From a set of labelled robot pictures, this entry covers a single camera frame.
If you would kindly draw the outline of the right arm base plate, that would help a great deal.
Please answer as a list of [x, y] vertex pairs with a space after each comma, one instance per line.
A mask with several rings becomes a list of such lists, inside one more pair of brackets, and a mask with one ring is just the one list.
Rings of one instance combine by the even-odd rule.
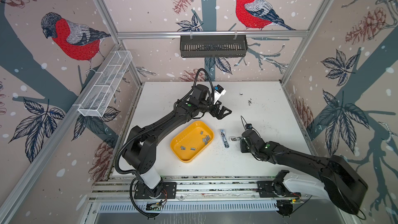
[[300, 198], [298, 192], [290, 192], [283, 183], [274, 181], [257, 181], [257, 190], [260, 198]]

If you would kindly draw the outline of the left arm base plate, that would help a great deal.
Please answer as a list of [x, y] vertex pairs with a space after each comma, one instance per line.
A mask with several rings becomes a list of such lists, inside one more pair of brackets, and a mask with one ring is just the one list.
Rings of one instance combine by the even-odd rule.
[[153, 189], [150, 189], [144, 183], [138, 182], [134, 189], [134, 199], [150, 200], [150, 199], [175, 199], [177, 191], [176, 182], [161, 181]]

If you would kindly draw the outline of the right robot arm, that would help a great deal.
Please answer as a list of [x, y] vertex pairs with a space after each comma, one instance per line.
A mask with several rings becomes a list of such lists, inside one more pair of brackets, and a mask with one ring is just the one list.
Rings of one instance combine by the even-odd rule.
[[310, 195], [329, 200], [348, 214], [360, 213], [368, 185], [343, 158], [312, 156], [276, 142], [265, 142], [254, 129], [246, 129], [239, 140], [242, 153], [287, 167], [273, 180], [257, 182], [260, 197]]

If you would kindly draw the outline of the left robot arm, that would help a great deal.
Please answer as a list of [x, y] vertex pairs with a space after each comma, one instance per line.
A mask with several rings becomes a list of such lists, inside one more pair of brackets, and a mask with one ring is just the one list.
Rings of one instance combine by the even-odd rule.
[[221, 105], [219, 98], [225, 94], [222, 86], [213, 86], [209, 73], [198, 69], [190, 91], [173, 104], [173, 110], [153, 124], [143, 128], [135, 126], [126, 142], [115, 155], [114, 168], [121, 175], [133, 174], [144, 185], [147, 196], [162, 194], [163, 179], [153, 167], [157, 145], [179, 126], [205, 113], [221, 120], [232, 111]]

